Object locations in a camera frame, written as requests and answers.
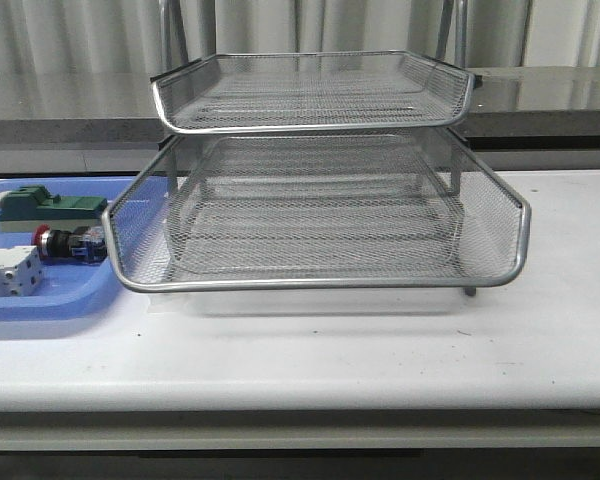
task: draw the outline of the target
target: wire mesh tray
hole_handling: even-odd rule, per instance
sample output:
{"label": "wire mesh tray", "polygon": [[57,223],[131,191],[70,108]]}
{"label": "wire mesh tray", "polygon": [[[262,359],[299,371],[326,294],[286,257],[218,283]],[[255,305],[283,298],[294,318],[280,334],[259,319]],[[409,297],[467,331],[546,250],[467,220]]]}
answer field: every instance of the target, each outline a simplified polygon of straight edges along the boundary
{"label": "wire mesh tray", "polygon": [[448,125],[472,87],[471,73],[401,51],[213,55],[153,79],[179,134]]}
{"label": "wire mesh tray", "polygon": [[172,139],[103,216],[143,292],[494,286],[527,203],[444,129]]}

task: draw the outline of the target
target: white table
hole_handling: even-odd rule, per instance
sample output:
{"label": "white table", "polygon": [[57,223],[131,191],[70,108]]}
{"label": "white table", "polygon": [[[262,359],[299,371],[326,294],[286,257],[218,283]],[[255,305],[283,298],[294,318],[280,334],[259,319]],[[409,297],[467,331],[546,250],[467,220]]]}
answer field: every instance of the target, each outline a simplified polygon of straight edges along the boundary
{"label": "white table", "polygon": [[507,286],[121,290],[0,323],[0,412],[600,408],[600,171],[503,176],[533,209]]}

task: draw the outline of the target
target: white curtain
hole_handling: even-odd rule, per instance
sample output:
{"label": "white curtain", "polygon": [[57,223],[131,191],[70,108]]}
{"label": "white curtain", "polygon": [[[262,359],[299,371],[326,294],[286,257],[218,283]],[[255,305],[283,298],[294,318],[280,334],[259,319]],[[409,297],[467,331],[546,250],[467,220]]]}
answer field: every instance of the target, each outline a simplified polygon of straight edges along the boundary
{"label": "white curtain", "polygon": [[[181,0],[191,59],[435,53],[441,0]],[[469,0],[468,66],[600,65],[600,0]],[[0,73],[160,71],[157,0],[0,0]],[[447,60],[452,61],[452,28]]]}

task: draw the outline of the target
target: green component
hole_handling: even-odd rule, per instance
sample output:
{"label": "green component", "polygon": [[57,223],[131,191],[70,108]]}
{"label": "green component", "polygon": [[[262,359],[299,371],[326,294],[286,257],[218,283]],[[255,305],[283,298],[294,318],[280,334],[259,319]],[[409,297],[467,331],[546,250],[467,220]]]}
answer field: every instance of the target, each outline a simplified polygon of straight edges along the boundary
{"label": "green component", "polygon": [[1,222],[41,223],[57,220],[99,219],[107,206],[104,197],[51,195],[43,185],[27,185],[9,192],[0,200]]}

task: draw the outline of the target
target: gray countertop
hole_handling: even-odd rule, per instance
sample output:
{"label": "gray countertop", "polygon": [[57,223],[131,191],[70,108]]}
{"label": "gray countertop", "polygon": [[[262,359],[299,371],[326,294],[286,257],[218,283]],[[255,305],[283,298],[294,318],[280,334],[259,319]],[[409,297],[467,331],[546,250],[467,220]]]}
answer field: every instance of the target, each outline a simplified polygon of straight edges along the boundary
{"label": "gray countertop", "polygon": [[[599,136],[600,67],[474,69],[467,137]],[[144,74],[0,75],[0,144],[157,142]]]}

